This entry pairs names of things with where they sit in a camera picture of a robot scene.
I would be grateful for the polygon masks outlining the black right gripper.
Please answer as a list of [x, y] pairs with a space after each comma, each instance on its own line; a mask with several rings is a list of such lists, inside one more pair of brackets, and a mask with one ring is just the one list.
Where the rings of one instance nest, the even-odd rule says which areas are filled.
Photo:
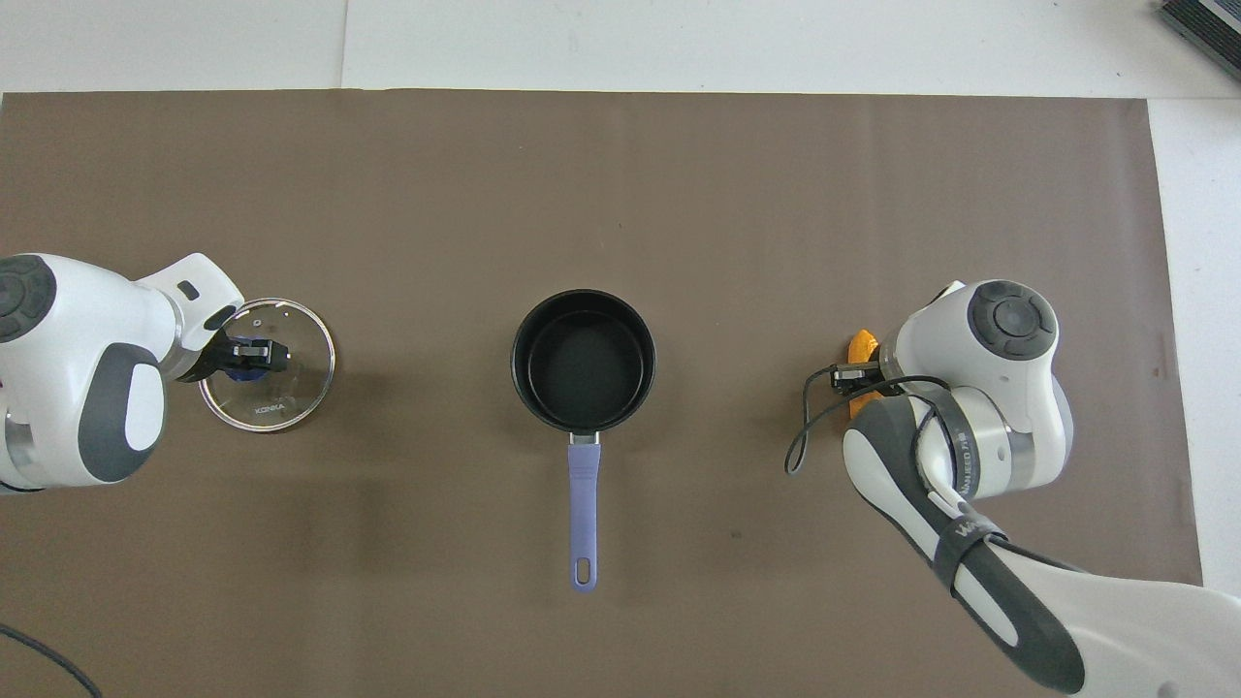
[[[869, 356], [870, 361], [875, 363], [875, 370], [872, 371], [872, 363], [836, 363], [831, 365], [831, 389], [834, 392], [859, 392], [859, 390], [867, 388], [874, 384], [882, 383], [890, 379], [885, 373], [885, 364], [882, 360], [881, 351], [872, 351]], [[891, 397], [895, 394], [895, 386], [882, 386], [875, 390], [875, 394], [884, 395], [884, 397]]]

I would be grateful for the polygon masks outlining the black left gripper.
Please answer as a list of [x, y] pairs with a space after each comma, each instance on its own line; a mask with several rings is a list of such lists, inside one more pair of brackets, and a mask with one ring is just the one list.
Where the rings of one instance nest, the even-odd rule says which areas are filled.
[[288, 369], [288, 347], [266, 337], [228, 337], [213, 334], [199, 359], [180, 376], [181, 383], [200, 383], [218, 370], [235, 375], [266, 375]]

